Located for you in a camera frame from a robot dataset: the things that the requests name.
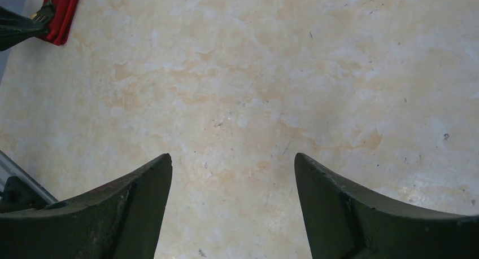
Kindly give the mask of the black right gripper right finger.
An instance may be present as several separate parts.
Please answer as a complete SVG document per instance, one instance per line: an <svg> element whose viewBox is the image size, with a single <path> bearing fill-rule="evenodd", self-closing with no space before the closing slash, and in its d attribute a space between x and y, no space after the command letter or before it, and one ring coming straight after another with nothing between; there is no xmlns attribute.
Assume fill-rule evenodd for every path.
<svg viewBox="0 0 479 259"><path fill-rule="evenodd" d="M298 153L295 178L313 258L477 258L478 217L392 199Z"/></svg>

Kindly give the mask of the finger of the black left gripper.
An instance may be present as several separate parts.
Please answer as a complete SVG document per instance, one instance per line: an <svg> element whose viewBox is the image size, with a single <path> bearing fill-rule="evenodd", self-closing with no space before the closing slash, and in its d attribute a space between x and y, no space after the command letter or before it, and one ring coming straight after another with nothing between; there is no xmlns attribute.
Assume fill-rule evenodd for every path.
<svg viewBox="0 0 479 259"><path fill-rule="evenodd" d="M1 7L1 51L47 33L44 24Z"/></svg>

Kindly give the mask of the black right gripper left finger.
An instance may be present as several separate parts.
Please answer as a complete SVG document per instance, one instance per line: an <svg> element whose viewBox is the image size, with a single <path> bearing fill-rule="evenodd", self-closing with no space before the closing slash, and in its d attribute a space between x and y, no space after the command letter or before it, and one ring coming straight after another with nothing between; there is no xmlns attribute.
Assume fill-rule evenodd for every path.
<svg viewBox="0 0 479 259"><path fill-rule="evenodd" d="M165 153L81 195L1 214L1 257L153 258L172 171Z"/></svg>

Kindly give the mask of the red cloth napkin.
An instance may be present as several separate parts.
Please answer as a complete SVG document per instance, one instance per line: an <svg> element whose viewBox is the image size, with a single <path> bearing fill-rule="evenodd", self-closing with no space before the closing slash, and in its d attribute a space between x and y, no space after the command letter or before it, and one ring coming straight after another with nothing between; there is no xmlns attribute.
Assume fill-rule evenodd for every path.
<svg viewBox="0 0 479 259"><path fill-rule="evenodd" d="M46 24L48 33L38 38L53 45L65 45L79 1L80 0L52 0L51 2L55 13L53 18Z"/></svg>

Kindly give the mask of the dark metal fork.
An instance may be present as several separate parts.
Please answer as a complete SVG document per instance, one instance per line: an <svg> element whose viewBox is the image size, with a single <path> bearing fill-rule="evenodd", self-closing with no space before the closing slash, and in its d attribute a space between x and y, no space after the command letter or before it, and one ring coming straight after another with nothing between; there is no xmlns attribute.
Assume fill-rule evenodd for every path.
<svg viewBox="0 0 479 259"><path fill-rule="evenodd" d="M32 15L31 19L41 24L47 24L55 15L53 0L48 0L42 7Z"/></svg>

